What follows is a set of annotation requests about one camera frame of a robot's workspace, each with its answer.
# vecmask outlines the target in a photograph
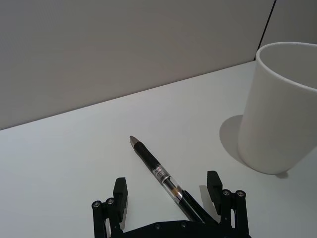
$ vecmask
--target screw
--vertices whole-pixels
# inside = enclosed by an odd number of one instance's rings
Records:
[[[228,196],[228,195],[230,195],[230,191],[229,190],[224,190],[224,191],[222,191],[222,193],[224,194],[224,195],[226,195],[226,196]]]
[[[99,207],[99,206],[100,206],[100,202],[95,202],[95,203],[93,204],[93,206],[94,206],[94,207]]]
[[[154,228],[159,230],[160,229],[160,224],[155,224]]]
[[[237,194],[239,197],[244,197],[246,195],[244,191],[238,191]]]
[[[181,226],[182,228],[186,228],[186,227],[187,227],[187,224],[186,224],[186,222],[182,222],[182,223],[180,224],[180,226]]]
[[[108,204],[113,204],[114,203],[114,199],[113,198],[109,198],[107,201]]]

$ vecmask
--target gray wall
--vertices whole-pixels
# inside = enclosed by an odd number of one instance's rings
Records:
[[[251,61],[273,0],[2,0],[0,128]]]
[[[317,0],[277,0],[262,45],[279,41],[317,43]]]

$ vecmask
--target white table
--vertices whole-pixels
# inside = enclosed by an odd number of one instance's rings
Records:
[[[129,192],[125,231],[186,219],[129,135],[208,210],[200,187],[208,170],[224,188],[246,191],[251,236],[315,237],[316,150],[278,177],[231,156],[239,119],[231,117],[243,113],[254,68],[250,62],[0,131],[0,237],[93,237],[91,203],[111,197],[118,177]]]

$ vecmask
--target white mug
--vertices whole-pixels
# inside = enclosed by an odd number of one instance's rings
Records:
[[[317,45],[272,43],[256,60],[238,151],[251,168],[278,174],[317,146]]]

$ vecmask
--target black pen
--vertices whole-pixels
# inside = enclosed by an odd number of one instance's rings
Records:
[[[178,185],[142,142],[130,136],[130,143],[152,174],[191,221],[218,224],[187,191]]]

